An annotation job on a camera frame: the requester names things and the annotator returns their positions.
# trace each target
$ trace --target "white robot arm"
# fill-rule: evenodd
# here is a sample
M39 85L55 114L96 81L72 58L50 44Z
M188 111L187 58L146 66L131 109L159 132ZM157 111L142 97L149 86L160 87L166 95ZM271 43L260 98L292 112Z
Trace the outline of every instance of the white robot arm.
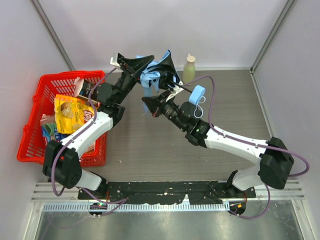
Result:
M68 189L73 187L89 189L96 196L106 193L106 179L93 172L82 170L79 161L85 150L96 139L111 130L121 120L125 110L120 106L121 102L136 83L141 83L141 73L153 59L152 55L127 59L119 53L112 58L112 62L117 63L116 65L123 70L123 73L115 85L105 82L97 88L93 100L99 102L100 107L97 110L95 122L92 124L94 120L91 119L61 142L49 142L45 150L43 174L51 177L54 159L58 159L54 169L55 181ZM179 129L186 132L185 137L195 146L223 150L254 163L253 167L235 170L230 175L227 190L231 195L238 195L248 188L262 184L275 189L285 187L294 163L293 158L289 154L264 148L264 146L272 146L286 149L280 139L273 137L266 141L247 138L226 132L217 126L210 126L209 123L193 117L196 110L193 104L185 102L179 107L174 103L175 95L181 91L182 82L179 80L170 56L161 62L157 71L161 75L159 88L166 91L159 96L142 98L153 117L165 115ZM173 84L173 76L177 79L176 84L179 86ZM92 125L88 130L75 138L75 135L90 124ZM66 148L61 157L56 158L63 147Z
M165 91L159 96L143 97L142 101L153 117L163 114L180 130L186 132L185 138L191 144L223 150L255 164L246 170L236 170L230 175L227 182L231 193L239 193L263 184L275 189L285 187L294 159L290 154L267 149L268 146L286 149L280 139L252 139L227 132L217 126L210 126L209 123L193 117L195 105L185 102L179 107L174 103L174 98L168 100L170 95L169 91Z

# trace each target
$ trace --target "green liquid bottle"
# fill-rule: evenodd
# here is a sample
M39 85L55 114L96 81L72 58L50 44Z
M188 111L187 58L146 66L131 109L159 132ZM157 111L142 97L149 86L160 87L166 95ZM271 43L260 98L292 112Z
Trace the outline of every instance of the green liquid bottle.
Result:
M186 64L183 68L182 81L184 84L190 83L193 79L195 79L196 75L196 66L195 66L196 58L188 54L186 58Z

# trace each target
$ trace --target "light blue towel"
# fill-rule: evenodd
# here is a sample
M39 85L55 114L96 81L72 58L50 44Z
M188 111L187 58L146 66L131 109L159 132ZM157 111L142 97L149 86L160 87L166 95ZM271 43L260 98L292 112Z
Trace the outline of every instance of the light blue towel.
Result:
M140 75L140 82L141 86L143 87L143 94L145 97L152 96L152 89L151 86L154 86L156 92L159 91L159 79L161 77L160 72L156 71L155 68L158 64L160 64L168 55L170 54L169 50L167 50L164 56L161 58L160 61L152 61L148 64L145 70L142 71ZM143 104L144 112L148 113L148 108L145 104Z

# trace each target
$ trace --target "blue sponge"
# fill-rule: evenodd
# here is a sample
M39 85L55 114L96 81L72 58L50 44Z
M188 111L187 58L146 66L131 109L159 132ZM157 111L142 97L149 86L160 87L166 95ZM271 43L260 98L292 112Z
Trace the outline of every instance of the blue sponge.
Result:
M197 105L199 102L199 99L205 95L206 89L203 86L197 85L193 89L190 97L189 97L189 103L192 103L193 105Z

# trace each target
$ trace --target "yellow snack bag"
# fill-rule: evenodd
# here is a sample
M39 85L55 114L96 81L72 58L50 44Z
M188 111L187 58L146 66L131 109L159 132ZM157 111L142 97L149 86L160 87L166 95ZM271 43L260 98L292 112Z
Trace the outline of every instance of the yellow snack bag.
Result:
M55 96L54 117L59 133L73 134L94 116L94 109L85 103L84 100L72 96Z

